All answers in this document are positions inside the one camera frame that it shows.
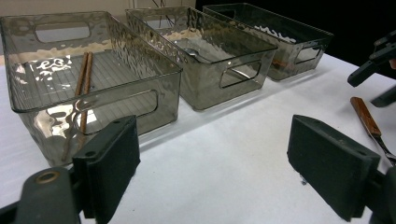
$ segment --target white table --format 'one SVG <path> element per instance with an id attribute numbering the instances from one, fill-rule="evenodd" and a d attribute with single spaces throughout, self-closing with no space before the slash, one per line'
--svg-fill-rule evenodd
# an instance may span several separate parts
<path id="1" fill-rule="evenodd" d="M 178 120 L 139 137 L 137 167 L 111 223 L 346 223 L 288 162 L 291 118 L 320 119 L 382 155 L 364 131 L 350 97 L 361 97 L 396 154 L 396 104 L 370 100 L 395 85 L 380 75 L 353 88 L 358 67 L 327 54 L 317 69 L 274 82 L 204 112 L 182 99 Z M 8 102 L 0 66 L 0 206 L 16 202 L 24 180 L 48 164 Z M 384 172 L 389 163 L 381 161 Z M 351 223 L 368 223 L 371 211 Z M 93 220 L 82 220 L 94 223 Z"/>

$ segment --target plastic storage bin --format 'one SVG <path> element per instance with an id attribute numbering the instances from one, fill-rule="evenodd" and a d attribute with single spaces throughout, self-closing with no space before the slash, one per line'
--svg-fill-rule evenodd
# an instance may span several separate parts
<path id="1" fill-rule="evenodd" d="M 191 7 L 127 9 L 131 29 L 183 68 L 181 97 L 204 110 L 262 87 L 276 46 Z"/>
<path id="2" fill-rule="evenodd" d="M 203 12 L 278 46 L 268 77 L 315 69 L 333 35 L 246 3 L 203 6 Z"/>
<path id="3" fill-rule="evenodd" d="M 115 119 L 136 115 L 138 134 L 177 119 L 181 68 L 107 12 L 3 17 L 1 34 L 12 110 L 50 166 Z M 76 95 L 88 51 L 90 92 Z"/>

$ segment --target dark wall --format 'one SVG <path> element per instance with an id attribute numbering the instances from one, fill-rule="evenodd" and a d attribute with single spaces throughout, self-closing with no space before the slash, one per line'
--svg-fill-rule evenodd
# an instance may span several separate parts
<path id="1" fill-rule="evenodd" d="M 234 0 L 197 0 L 196 8 L 204 5 L 238 3 Z M 361 66 L 374 52 L 374 42 L 396 30 L 396 0 L 385 1 L 244 1 L 334 34 L 327 54 Z M 378 72 L 396 77 L 389 63 Z"/>

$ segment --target knife blade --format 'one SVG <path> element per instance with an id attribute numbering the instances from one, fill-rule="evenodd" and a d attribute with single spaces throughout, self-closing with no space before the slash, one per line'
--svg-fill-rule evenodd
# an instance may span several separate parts
<path id="1" fill-rule="evenodd" d="M 396 157 L 385 146 L 385 143 L 381 138 L 382 133 L 376 125 L 375 120 L 371 116 L 364 101 L 360 97 L 353 96 L 350 98 L 350 103 L 358 114 L 361 124 L 365 128 L 366 132 L 379 144 L 392 166 L 395 166 Z"/>

